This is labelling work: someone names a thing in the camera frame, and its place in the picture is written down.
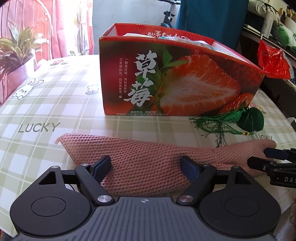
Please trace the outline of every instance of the tablecloth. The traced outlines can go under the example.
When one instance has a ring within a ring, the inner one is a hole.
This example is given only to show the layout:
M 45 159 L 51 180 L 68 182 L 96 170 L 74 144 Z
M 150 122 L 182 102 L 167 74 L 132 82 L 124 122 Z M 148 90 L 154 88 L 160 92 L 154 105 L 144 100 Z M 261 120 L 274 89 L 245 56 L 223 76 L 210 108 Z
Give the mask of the tablecloth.
M 34 86 L 23 98 L 13 95 L 0 107 L 0 229 L 14 236 L 9 217 L 12 202 L 50 166 L 74 168 L 55 140 L 65 133 L 82 133 L 160 142 L 190 147 L 215 147 L 216 135 L 205 137 L 189 117 L 106 116 L 100 88 L 99 56 L 52 60 L 35 72 Z M 226 134 L 229 145 L 251 139 L 272 139 L 278 148 L 296 147 L 296 133 L 276 105 L 259 90 L 252 102 L 265 117 L 263 131 L 253 136 Z M 279 202 L 292 203 L 291 189 L 256 180 Z

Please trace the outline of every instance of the strawberry box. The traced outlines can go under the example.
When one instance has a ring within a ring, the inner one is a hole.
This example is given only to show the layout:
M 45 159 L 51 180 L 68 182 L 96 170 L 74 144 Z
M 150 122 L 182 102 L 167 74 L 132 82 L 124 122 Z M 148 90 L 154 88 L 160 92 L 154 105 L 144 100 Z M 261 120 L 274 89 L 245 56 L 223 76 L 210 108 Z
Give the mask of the strawberry box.
M 179 41 L 159 38 L 168 36 Z M 238 110 L 250 104 L 265 76 L 211 38 L 160 26 L 116 23 L 100 37 L 99 51 L 106 115 L 199 116 Z

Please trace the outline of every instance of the silver bolt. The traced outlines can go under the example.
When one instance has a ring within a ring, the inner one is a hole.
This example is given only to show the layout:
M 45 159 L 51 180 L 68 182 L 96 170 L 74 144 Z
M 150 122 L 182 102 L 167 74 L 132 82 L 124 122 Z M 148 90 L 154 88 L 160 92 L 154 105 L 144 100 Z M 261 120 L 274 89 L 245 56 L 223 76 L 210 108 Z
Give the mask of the silver bolt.
M 102 203 L 111 202 L 112 197 L 110 197 L 109 195 L 101 195 L 101 196 L 98 197 L 98 201 L 102 202 Z
M 192 202 L 193 201 L 193 197 L 192 196 L 189 196 L 189 195 L 183 195 L 181 197 L 179 197 L 179 200 L 181 202 Z

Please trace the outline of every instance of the pink towel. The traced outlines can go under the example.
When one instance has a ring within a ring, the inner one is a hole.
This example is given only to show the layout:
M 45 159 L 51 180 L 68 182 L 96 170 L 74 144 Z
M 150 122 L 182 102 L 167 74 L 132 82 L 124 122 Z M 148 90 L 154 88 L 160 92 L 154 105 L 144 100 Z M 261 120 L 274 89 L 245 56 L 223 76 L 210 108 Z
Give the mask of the pink towel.
M 262 172 L 250 169 L 251 156 L 266 158 L 265 148 L 275 148 L 273 140 L 253 140 L 220 148 L 192 148 L 119 138 L 64 134 L 61 142 L 76 165 L 93 164 L 104 155 L 112 160 L 112 170 L 101 183 L 112 195 L 150 196 L 185 189 L 189 181 L 179 163 L 184 155 L 200 164 L 229 170 L 241 166 L 250 175 Z

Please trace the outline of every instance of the black tripod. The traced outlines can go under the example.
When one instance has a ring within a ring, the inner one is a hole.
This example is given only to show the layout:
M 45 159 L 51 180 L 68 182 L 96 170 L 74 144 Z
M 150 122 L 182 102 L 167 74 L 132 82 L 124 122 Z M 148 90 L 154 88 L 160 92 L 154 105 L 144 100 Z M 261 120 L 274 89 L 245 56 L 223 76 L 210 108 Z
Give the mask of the black tripod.
M 163 12 L 163 14 L 165 15 L 165 18 L 164 18 L 163 22 L 160 24 L 160 26 L 167 27 L 167 28 L 173 28 L 172 20 L 173 20 L 173 17 L 175 16 L 175 14 L 172 13 L 172 10 L 173 10 L 174 5 L 180 5 L 181 3 L 178 2 L 177 0 L 158 0 L 158 1 L 168 2 L 171 4 L 170 10 Z

